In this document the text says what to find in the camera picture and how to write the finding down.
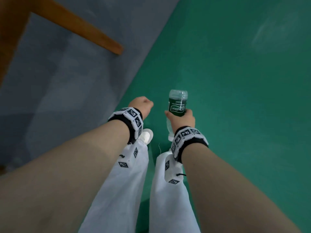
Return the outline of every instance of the forearm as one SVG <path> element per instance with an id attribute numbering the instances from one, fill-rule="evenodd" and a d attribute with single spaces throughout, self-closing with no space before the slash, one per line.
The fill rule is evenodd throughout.
<path id="1" fill-rule="evenodd" d="M 267 196 L 206 146 L 188 145 L 182 162 L 202 232 L 300 232 Z"/>
<path id="2" fill-rule="evenodd" d="M 113 120 L 2 178 L 0 231 L 76 232 L 128 140 Z"/>

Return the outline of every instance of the cestbon logo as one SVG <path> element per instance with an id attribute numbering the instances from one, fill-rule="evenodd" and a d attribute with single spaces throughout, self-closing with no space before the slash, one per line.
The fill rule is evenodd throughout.
<path id="1" fill-rule="evenodd" d="M 171 106 L 171 111 L 174 111 L 176 113 L 182 113 L 182 112 L 184 112 L 184 110 L 185 110 L 185 106 L 183 106 L 183 107 L 178 107 L 176 105 Z"/>

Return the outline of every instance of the transparent bottle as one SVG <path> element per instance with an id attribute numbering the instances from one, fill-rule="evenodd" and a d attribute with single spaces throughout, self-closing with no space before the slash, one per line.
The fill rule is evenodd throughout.
<path id="1" fill-rule="evenodd" d="M 183 116 L 186 113 L 188 92 L 182 90 L 171 90 L 169 92 L 169 112 L 176 116 Z M 173 141 L 174 133 L 171 121 L 166 118 L 167 129 L 169 130 L 169 141 Z"/>

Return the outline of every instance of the gray floor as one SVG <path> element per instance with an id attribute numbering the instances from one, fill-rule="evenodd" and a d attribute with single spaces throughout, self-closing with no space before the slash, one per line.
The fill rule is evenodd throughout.
<path id="1" fill-rule="evenodd" d="M 105 122 L 179 0 L 56 0 L 121 56 L 35 14 L 0 90 L 0 164 L 14 168 Z"/>

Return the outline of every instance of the black and white square marker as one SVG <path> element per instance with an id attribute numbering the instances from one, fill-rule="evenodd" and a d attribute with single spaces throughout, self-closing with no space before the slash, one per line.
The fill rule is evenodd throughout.
<path id="1" fill-rule="evenodd" d="M 169 169 L 169 161 L 165 163 L 165 171 Z"/>
<path id="2" fill-rule="evenodd" d="M 181 135 L 182 135 L 183 137 L 184 137 L 184 136 L 187 136 L 187 135 L 189 135 L 189 134 L 190 134 L 189 129 L 187 129 L 187 130 L 181 132 Z"/>
<path id="3" fill-rule="evenodd" d="M 136 122 L 136 125 L 137 127 L 139 127 L 140 125 L 142 125 L 142 123 L 140 122 L 139 118 L 135 118 L 135 122 Z"/>
<path id="4" fill-rule="evenodd" d="M 120 167 L 128 167 L 127 163 L 123 163 L 123 162 L 118 162 Z"/>
<path id="5" fill-rule="evenodd" d="M 175 152 L 175 150 L 176 150 L 176 145 L 175 145 L 175 143 L 173 143 L 173 145 L 172 145 L 172 152 L 174 153 Z"/>
<path id="6" fill-rule="evenodd" d="M 142 133 L 142 126 L 138 130 L 138 137 L 140 136 L 141 133 Z"/>
<path id="7" fill-rule="evenodd" d="M 132 110 L 132 109 L 130 109 L 129 111 L 127 111 L 127 113 L 129 113 L 130 115 L 132 115 L 133 118 L 137 116 L 137 113 L 135 113 L 134 110 Z"/>
<path id="8" fill-rule="evenodd" d="M 190 128 L 190 130 L 191 130 L 193 133 L 200 134 L 199 131 L 196 130 L 196 129 L 191 129 L 191 128 Z"/>
<path id="9" fill-rule="evenodd" d="M 172 184 L 177 184 L 178 182 L 179 182 L 179 181 L 174 180 L 174 179 L 172 179 L 172 180 L 169 181 L 169 183 L 172 183 Z"/>
<path id="10" fill-rule="evenodd" d="M 137 150 L 137 147 L 136 147 L 136 148 L 135 148 L 135 151 L 134 151 L 134 156 L 135 156 L 135 158 L 136 158 L 137 154 L 138 154 L 138 150 Z"/>
<path id="11" fill-rule="evenodd" d="M 178 143 L 179 143 L 180 140 L 181 140 L 181 137 L 180 137 L 180 135 L 178 135 L 178 136 L 176 137 L 176 139 L 175 139 L 176 145 L 178 145 Z"/>

